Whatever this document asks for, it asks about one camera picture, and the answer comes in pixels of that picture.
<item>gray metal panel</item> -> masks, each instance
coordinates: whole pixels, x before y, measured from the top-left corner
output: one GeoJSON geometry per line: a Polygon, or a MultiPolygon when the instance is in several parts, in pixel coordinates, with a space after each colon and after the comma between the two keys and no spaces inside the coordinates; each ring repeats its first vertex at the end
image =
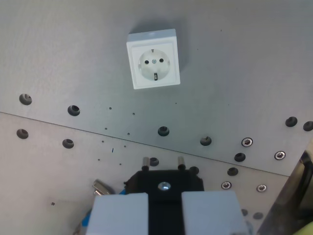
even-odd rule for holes
{"type": "Polygon", "coordinates": [[[92,207],[94,180],[119,193],[143,157],[159,159],[151,169],[176,169],[184,156],[187,168],[199,168],[205,190],[222,190],[221,183],[230,181],[255,232],[263,220],[253,214],[266,216],[287,180],[242,166],[229,176],[232,164],[1,113],[0,130],[0,228],[6,235],[71,234],[92,207]],[[17,137],[20,128],[28,131],[27,139],[17,137]],[[74,141],[72,149],[62,146],[65,138],[74,141]],[[267,191],[257,192],[259,184],[267,191]]]}
{"type": "Polygon", "coordinates": [[[0,111],[232,164],[244,152],[241,165],[290,175],[312,137],[312,12],[307,0],[1,1],[0,111]],[[181,84],[135,91],[128,33],[167,28],[181,84]]]}

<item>power socket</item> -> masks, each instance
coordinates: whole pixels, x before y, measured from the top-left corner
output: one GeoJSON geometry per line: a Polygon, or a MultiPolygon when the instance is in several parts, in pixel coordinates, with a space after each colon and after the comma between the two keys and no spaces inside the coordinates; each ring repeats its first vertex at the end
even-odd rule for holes
{"type": "Polygon", "coordinates": [[[129,34],[127,51],[134,89],[180,84],[175,29],[129,34]]]}

